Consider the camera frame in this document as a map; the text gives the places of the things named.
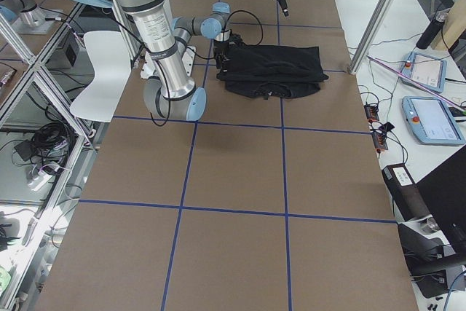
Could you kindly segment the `black graphic t-shirt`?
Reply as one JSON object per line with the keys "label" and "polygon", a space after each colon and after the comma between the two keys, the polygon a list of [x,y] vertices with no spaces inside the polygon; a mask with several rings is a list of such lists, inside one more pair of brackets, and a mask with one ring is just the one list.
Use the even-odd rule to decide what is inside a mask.
{"label": "black graphic t-shirt", "polygon": [[247,98],[294,99],[319,92],[328,75],[318,47],[242,44],[230,47],[217,79]]}

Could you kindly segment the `white plastic chair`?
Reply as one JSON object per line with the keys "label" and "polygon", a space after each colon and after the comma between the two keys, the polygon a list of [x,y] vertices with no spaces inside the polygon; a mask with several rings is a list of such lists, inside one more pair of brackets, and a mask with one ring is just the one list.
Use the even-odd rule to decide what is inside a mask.
{"label": "white plastic chair", "polygon": [[121,33],[91,31],[84,44],[94,78],[71,103],[71,113],[80,119],[110,122],[114,116],[132,67]]}

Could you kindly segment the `black water bottle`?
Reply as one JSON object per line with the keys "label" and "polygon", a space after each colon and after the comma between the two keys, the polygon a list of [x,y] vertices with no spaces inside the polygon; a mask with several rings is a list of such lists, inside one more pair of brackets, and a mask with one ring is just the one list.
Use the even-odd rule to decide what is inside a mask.
{"label": "black water bottle", "polygon": [[433,42],[433,39],[443,28],[447,17],[447,12],[437,12],[431,19],[429,25],[426,27],[421,37],[418,39],[416,48],[421,50],[427,49]]}

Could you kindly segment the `far teach pendant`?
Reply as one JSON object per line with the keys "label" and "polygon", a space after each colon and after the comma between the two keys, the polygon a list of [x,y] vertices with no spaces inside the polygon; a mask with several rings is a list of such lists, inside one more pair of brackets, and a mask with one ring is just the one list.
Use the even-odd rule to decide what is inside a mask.
{"label": "far teach pendant", "polygon": [[420,52],[411,52],[401,73],[434,92],[443,92],[447,62]]}

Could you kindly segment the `teach pendant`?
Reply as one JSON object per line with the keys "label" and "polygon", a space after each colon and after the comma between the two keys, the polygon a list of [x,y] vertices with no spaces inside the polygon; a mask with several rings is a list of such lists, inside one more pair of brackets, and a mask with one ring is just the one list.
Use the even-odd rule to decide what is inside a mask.
{"label": "teach pendant", "polygon": [[447,62],[420,52],[411,52],[401,73],[434,92],[443,92]]}
{"label": "teach pendant", "polygon": [[438,98],[405,96],[401,108],[408,128],[423,145],[462,146],[465,137],[448,106]]}

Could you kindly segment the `near teach pendant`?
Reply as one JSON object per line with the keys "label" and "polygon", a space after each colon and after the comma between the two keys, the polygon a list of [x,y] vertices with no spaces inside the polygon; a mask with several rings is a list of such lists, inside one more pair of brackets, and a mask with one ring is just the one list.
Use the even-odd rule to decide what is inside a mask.
{"label": "near teach pendant", "polygon": [[448,106],[438,98],[405,96],[401,108],[408,128],[423,145],[462,146],[465,137]]}

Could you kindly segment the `black computer monitor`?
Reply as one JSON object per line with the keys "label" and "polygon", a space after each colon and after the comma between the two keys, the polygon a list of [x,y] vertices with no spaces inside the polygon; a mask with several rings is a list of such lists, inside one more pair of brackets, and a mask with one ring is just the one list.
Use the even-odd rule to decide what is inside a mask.
{"label": "black computer monitor", "polygon": [[465,148],[417,183],[422,199],[457,253],[465,252]]}

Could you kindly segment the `aluminium frame post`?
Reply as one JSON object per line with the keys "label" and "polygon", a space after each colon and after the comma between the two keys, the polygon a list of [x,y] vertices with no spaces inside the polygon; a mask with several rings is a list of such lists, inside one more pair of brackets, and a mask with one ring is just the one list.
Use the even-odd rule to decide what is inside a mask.
{"label": "aluminium frame post", "polygon": [[379,0],[375,10],[368,22],[368,25],[363,33],[360,43],[349,65],[349,73],[354,75],[358,72],[364,57],[368,54],[371,45],[374,42],[375,36],[378,33],[383,20],[385,19],[388,10],[394,0]]}

